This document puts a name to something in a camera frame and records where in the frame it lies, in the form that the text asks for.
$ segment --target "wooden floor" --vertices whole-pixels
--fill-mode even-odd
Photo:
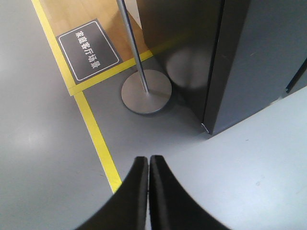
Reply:
[[[115,0],[40,0],[55,36],[98,19],[123,61],[131,59],[132,52]],[[148,50],[141,28],[130,16],[140,53]]]

